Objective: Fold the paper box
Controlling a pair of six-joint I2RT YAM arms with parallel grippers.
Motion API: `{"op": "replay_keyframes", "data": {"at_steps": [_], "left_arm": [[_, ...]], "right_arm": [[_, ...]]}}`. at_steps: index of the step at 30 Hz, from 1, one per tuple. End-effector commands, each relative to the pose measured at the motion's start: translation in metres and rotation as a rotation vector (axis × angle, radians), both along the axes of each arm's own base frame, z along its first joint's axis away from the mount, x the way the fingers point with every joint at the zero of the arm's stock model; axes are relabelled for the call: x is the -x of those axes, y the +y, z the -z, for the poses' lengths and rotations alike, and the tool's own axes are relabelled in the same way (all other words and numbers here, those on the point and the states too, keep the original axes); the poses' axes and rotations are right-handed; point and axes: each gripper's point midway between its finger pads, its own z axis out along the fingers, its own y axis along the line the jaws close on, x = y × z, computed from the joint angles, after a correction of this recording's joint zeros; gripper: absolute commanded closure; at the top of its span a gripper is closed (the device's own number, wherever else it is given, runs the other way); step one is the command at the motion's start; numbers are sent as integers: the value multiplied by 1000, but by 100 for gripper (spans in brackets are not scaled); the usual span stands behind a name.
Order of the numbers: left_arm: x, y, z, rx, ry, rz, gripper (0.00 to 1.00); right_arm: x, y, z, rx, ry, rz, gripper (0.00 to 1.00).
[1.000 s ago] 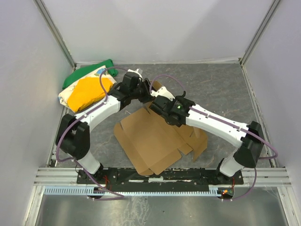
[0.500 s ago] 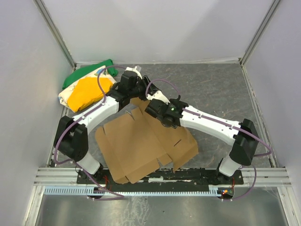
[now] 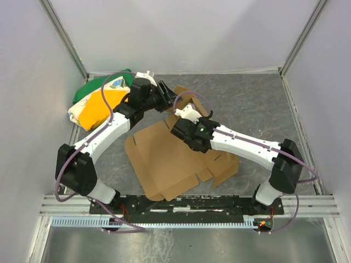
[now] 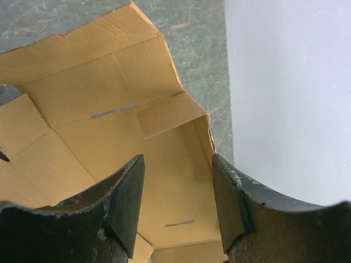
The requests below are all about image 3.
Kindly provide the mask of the brown cardboard box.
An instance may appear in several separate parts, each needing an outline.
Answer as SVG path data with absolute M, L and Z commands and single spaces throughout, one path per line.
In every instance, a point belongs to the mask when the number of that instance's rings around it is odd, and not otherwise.
M 146 197 L 151 201 L 170 201 L 210 180 L 215 188 L 239 169 L 237 155 L 217 150 L 195 152 L 171 134 L 178 120 L 168 109 L 165 120 L 129 136 L 125 152 Z

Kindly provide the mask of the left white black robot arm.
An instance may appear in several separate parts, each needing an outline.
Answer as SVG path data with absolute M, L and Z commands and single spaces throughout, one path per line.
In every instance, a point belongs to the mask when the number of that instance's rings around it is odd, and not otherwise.
M 60 185 L 76 194 L 118 206 L 120 193 L 103 183 L 97 176 L 95 163 L 105 150 L 120 136 L 130 131 L 148 110 L 166 111 L 177 102 L 177 95 L 164 83 L 151 78 L 135 78 L 128 93 L 112 107 L 107 97 L 108 91 L 101 89 L 103 106 L 109 117 L 87 137 L 70 146 L 63 144 L 58 149 L 55 171 L 54 194 L 59 202 L 64 202 L 58 194 Z

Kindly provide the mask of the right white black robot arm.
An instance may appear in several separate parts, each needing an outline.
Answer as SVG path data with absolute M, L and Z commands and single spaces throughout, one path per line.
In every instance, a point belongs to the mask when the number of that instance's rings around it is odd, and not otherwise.
M 295 193 L 303 168 L 303 158 L 296 143 L 290 139 L 285 139 L 282 143 L 256 139 L 204 117 L 196 123 L 180 118 L 171 133 L 193 151 L 206 153 L 208 150 L 218 150 L 232 153 L 269 170 L 269 179 L 260 184 L 253 195 L 255 203 L 268 207 L 280 195 Z

